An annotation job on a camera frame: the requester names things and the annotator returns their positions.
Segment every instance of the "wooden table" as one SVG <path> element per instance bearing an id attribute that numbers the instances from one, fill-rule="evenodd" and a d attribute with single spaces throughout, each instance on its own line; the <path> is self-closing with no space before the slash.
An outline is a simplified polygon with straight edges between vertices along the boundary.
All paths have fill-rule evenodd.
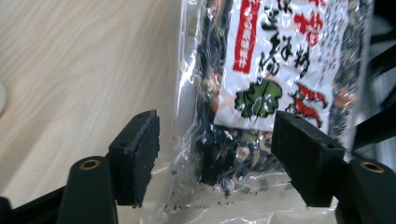
<path id="1" fill-rule="evenodd" d="M 13 207 L 63 186 L 70 166 L 104 156 L 137 113 L 162 134 L 138 223 L 168 191 L 177 83 L 179 0 L 0 1 L 0 195 Z"/>

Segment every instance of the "red printed character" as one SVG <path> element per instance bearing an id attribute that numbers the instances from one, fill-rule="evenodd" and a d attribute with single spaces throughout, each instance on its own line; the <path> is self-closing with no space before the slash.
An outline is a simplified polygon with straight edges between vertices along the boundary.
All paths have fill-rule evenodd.
<path id="1" fill-rule="evenodd" d="M 310 46 L 315 46 L 319 42 L 319 33 L 318 31 L 323 28 L 323 20 L 320 17 L 320 14 L 317 12 L 311 12 L 311 18 L 308 20 L 305 18 L 304 14 L 296 14 L 294 16 L 294 21 L 299 24 L 299 32 L 305 35 L 306 32 L 306 40 Z"/>
<path id="2" fill-rule="evenodd" d="M 235 40 L 233 70 L 248 75 L 256 43 L 256 24 L 260 10 L 259 0 L 243 0 Z"/>
<path id="3" fill-rule="evenodd" d="M 289 104 L 285 111 L 302 116 L 306 119 L 314 119 L 317 122 L 317 127 L 321 128 L 323 122 L 320 120 L 318 112 L 314 108 L 305 105 L 297 92 L 290 94 L 290 96 L 293 99 L 293 103 Z"/>
<path id="4" fill-rule="evenodd" d="M 308 0 L 307 3 L 315 2 L 315 6 L 326 6 L 326 0 Z"/>
<path id="5" fill-rule="evenodd" d="M 298 90 L 296 92 L 297 95 L 300 96 L 301 100 L 306 99 L 309 102 L 322 102 L 323 109 L 327 107 L 326 97 L 318 91 L 311 91 L 305 85 L 300 82 L 297 82 Z"/>

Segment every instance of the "white label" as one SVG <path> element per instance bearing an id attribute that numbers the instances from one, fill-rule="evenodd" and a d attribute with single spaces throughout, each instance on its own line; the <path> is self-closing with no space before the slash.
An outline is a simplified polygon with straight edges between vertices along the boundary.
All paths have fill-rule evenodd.
<path id="1" fill-rule="evenodd" d="M 234 0 L 215 124 L 272 131 L 276 110 L 327 132 L 347 0 Z"/>

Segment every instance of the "bolt hole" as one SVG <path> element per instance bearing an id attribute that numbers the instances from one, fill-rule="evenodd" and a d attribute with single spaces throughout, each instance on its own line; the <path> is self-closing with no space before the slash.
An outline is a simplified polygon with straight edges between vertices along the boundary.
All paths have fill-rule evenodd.
<path id="1" fill-rule="evenodd" d="M 88 171 L 92 170 L 96 167 L 98 167 L 100 164 L 99 160 L 90 160 L 90 161 L 84 161 L 80 166 L 79 169 L 83 171 Z"/>
<path id="2" fill-rule="evenodd" d="M 364 169 L 374 172 L 374 173 L 379 173 L 379 174 L 384 173 L 384 169 L 382 167 L 380 167 L 374 163 L 368 162 L 368 161 L 363 161 L 361 163 L 361 166 Z"/>

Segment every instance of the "clear plastic packaging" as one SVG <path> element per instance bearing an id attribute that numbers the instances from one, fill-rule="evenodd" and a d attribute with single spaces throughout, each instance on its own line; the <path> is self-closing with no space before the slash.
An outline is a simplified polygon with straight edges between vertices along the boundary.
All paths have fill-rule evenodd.
<path id="1" fill-rule="evenodd" d="M 284 223 L 275 214 L 313 211 L 271 154 L 275 113 L 302 116 L 348 147 L 372 8 L 372 0 L 183 1 L 165 208 L 174 223 L 212 215 Z"/>

